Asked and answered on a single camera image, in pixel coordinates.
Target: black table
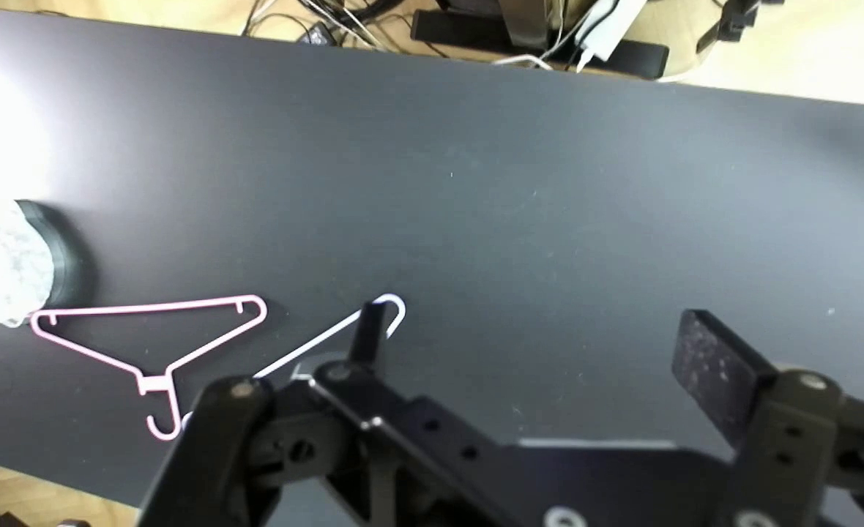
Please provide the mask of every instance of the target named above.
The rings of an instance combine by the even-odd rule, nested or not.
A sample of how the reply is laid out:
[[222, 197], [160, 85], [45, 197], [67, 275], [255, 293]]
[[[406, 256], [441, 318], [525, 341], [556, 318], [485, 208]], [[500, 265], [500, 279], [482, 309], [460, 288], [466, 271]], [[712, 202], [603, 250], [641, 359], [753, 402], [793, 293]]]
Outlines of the black table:
[[[383, 290], [411, 303], [386, 382], [499, 440], [727, 454], [667, 373], [682, 309], [864, 397], [857, 105], [2, 12], [0, 95], [0, 187], [74, 224], [87, 306], [269, 298], [187, 399]], [[90, 341], [160, 367], [214, 325]], [[138, 503], [150, 410], [0, 328], [2, 465]]]

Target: dark gray tabletop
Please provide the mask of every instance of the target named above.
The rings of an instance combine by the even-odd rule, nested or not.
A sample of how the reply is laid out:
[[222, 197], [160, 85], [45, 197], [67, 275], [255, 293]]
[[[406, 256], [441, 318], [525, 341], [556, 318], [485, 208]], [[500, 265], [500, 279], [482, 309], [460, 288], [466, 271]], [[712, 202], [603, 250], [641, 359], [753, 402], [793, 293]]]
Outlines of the dark gray tabletop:
[[[269, 298], [187, 397], [383, 290], [411, 306], [386, 382], [499, 440], [727, 454], [667, 373], [682, 309], [864, 397], [857, 105], [24, 14], [0, 14], [0, 82], [45, 151], [0, 187], [75, 230], [87, 306]], [[84, 337], [165, 367], [217, 325]], [[0, 328], [2, 465], [138, 503], [168, 452], [150, 410], [122, 376]]]

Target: floor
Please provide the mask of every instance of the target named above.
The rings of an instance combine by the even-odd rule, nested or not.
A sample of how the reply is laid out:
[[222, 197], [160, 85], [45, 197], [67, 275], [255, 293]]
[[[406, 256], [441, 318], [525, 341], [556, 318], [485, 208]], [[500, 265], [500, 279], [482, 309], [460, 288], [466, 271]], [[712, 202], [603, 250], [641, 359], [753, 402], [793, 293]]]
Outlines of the floor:
[[[253, 31], [255, 39], [295, 41], [301, 28], [317, 22], [295, 0], [267, 7], [272, 7], [269, 19]], [[499, 60], [458, 47], [431, 50], [421, 41], [411, 41], [406, 14], [431, 7], [433, 0], [403, 0], [403, 7], [381, 19], [371, 28], [381, 53], [462, 63]], [[253, 0], [0, 0], [0, 9], [238, 35]], [[667, 82], [864, 104], [864, 0], [789, 0], [784, 7], [765, 7], [756, 31], [740, 44], [717, 44], [698, 55], [693, 44], [715, 19], [715, 0], [651, 0], [630, 39], [670, 47]], [[135, 521], [131, 506], [9, 470], [0, 470], [0, 511], [36, 527], [56, 527], [62, 518], [84, 518], [97, 527]]]

